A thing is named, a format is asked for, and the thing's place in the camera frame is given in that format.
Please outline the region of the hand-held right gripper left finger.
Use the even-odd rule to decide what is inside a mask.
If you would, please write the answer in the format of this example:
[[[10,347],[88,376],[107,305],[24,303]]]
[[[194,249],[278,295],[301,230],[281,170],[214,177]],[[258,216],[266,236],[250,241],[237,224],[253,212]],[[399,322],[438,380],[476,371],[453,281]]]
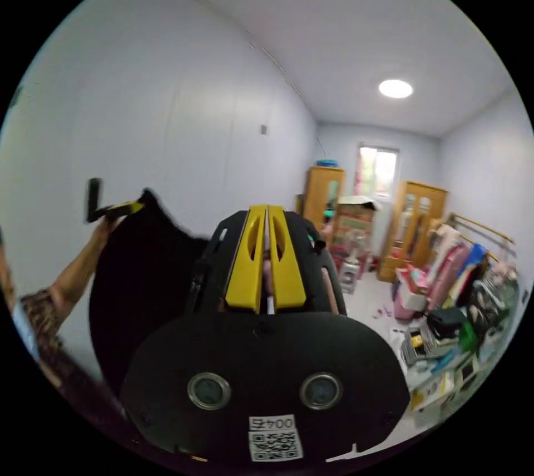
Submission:
[[[250,206],[245,216],[226,287],[225,302],[229,308],[260,312],[266,216],[266,205]]]

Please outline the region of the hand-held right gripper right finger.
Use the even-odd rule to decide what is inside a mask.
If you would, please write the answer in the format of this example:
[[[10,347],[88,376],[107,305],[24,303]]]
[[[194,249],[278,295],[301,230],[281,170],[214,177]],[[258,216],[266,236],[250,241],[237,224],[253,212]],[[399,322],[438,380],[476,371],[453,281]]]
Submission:
[[[306,294],[283,207],[268,205],[274,310],[303,308]]]

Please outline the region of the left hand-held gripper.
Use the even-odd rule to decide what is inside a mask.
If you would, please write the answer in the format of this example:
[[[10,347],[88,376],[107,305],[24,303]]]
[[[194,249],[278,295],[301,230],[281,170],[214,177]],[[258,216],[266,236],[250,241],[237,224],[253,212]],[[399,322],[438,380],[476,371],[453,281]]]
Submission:
[[[91,224],[101,218],[116,219],[117,217],[127,217],[139,212],[143,208],[144,204],[139,201],[131,201],[102,208],[88,207],[86,211],[86,223]]]

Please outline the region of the person's left hand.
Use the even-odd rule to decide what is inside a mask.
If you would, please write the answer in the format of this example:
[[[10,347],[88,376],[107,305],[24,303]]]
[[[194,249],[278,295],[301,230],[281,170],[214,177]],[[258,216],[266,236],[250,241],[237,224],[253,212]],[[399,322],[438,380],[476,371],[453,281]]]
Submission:
[[[107,242],[109,236],[123,221],[123,217],[110,217],[106,215],[98,221],[98,225],[95,228],[95,237],[101,242]]]

